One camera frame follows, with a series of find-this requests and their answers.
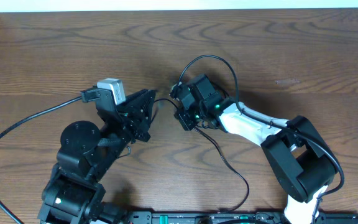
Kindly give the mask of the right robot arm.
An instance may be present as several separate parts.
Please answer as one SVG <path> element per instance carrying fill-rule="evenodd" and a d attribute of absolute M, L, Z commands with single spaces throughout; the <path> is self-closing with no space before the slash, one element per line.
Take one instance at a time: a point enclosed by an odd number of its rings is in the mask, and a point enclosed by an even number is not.
<path fill-rule="evenodd" d="M 178 82 L 170 96 L 179 102 L 175 118 L 183 129 L 220 129 L 262 148 L 288 195 L 284 216 L 290 223 L 316 223 L 319 204 L 339 172 L 339 163 L 311 122 L 278 119 L 223 96 L 205 74 Z"/>

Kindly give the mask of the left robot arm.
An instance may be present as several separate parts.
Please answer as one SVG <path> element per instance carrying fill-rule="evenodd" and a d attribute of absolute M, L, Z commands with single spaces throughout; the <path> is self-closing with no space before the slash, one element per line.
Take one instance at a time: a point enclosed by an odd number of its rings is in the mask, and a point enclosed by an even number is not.
<path fill-rule="evenodd" d="M 57 163 L 42 193 L 41 223 L 120 223 L 126 219 L 125 210 L 103 201 L 106 191 L 100 180 L 130 144 L 150 139 L 155 96 L 155 90 L 143 89 L 118 105 L 111 90 L 93 87 L 81 92 L 83 102 L 95 103 L 104 126 L 76 121 L 63 130 Z"/>

